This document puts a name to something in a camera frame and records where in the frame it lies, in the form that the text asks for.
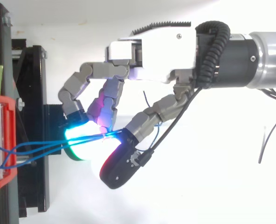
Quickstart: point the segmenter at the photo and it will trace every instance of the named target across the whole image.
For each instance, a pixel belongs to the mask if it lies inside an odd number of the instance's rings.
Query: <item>cyan glowing fingertip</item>
[[[67,140],[95,134],[101,134],[101,131],[100,126],[93,121],[89,121],[83,125],[76,126],[65,131],[65,137]],[[77,141],[69,141],[69,145],[75,143],[77,143]],[[92,164],[99,164],[102,161],[104,163],[119,145],[120,141],[118,139],[114,137],[107,137],[105,139],[71,146],[70,149],[77,158],[81,160],[91,160]]]

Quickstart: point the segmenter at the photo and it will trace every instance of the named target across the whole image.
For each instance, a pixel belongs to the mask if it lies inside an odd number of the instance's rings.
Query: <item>black metal frame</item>
[[[13,49],[21,49],[24,43],[21,40],[12,40],[12,46]],[[16,110],[17,144],[25,141],[64,139],[63,131],[60,131],[60,126],[65,122],[61,105],[47,105],[43,52],[41,46],[23,48],[19,60],[13,60],[14,80],[19,96],[25,103],[21,112]],[[31,150],[31,147],[20,149],[28,150]],[[20,217],[27,216],[26,208],[37,207],[38,212],[48,210],[50,203],[47,156],[31,165],[18,168],[18,195]]]

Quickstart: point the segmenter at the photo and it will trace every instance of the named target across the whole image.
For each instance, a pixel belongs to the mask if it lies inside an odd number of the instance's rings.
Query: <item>serrated black edge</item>
[[[191,26],[191,22],[171,22],[171,21],[153,22],[148,26],[133,30],[132,33],[133,35],[137,35],[145,31],[148,31],[154,28],[159,28],[159,27],[190,27],[190,26]]]

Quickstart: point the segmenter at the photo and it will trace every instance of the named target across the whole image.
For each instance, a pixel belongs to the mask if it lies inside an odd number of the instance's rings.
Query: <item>black cable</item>
[[[270,89],[270,90],[261,89],[260,91],[262,91],[268,97],[276,100],[276,91],[274,89]]]
[[[148,103],[148,100],[147,100],[147,97],[146,97],[146,93],[145,91],[143,90],[143,95],[144,95],[144,98],[145,98],[145,101],[146,101],[146,104],[148,105],[148,107],[151,107]]]
[[[143,94],[144,94],[144,98],[145,98],[146,104],[148,105],[148,107],[151,107],[150,104],[148,103],[148,100],[147,100],[147,97],[146,97],[146,93],[145,93],[144,90],[143,90]],[[157,138],[159,136],[159,133],[160,133],[160,126],[162,125],[162,123],[163,122],[161,122],[161,124],[159,123],[159,124],[155,125],[156,127],[158,127],[158,131],[157,131],[157,134],[156,134],[155,138],[153,139],[153,141],[152,141],[152,143],[151,143],[151,145],[149,146],[148,149],[150,149],[153,146],[153,144],[155,143],[155,141],[157,140]]]
[[[268,141],[269,141],[269,138],[270,138],[270,136],[271,136],[271,134],[273,133],[273,131],[274,131],[275,128],[276,128],[276,124],[273,126],[273,128],[272,128],[272,130],[270,131],[270,133],[269,133],[269,135],[268,135],[268,137],[267,137],[267,139],[266,139],[266,141],[265,141],[263,147],[261,148],[261,152],[260,152],[259,160],[258,160],[258,163],[259,163],[259,164],[261,163],[261,160],[262,160],[262,156],[263,156],[265,147],[266,147],[266,145],[267,145],[267,143],[268,143]]]
[[[170,124],[170,126],[168,127],[168,129],[162,134],[162,136],[159,138],[159,140],[156,142],[156,144],[154,144],[153,147],[151,147],[149,150],[147,150],[147,152],[152,153],[159,146],[159,144],[161,144],[161,142],[164,140],[164,138],[166,138],[166,136],[174,128],[174,126],[177,124],[177,122],[179,121],[179,119],[183,116],[183,114],[185,113],[185,111],[188,109],[190,103],[193,101],[193,99],[198,95],[198,93],[201,90],[202,90],[201,87],[198,88],[197,91],[188,99],[188,101],[186,102],[186,104],[184,105],[183,109],[180,111],[180,113],[178,114],[178,116],[175,118],[175,120]]]
[[[204,22],[195,29],[197,34],[215,34],[215,38],[204,56],[199,75],[197,76],[197,85],[209,88],[213,82],[215,68],[230,39],[230,29],[227,24],[219,21]]]

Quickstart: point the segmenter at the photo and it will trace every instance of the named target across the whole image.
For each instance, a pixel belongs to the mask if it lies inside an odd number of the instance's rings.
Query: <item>black coiled cable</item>
[[[197,86],[204,89],[212,85],[215,68],[230,39],[230,28],[223,22],[208,21],[196,27],[197,34],[209,34],[211,31],[215,31],[216,37],[202,61],[200,73],[197,77]]]

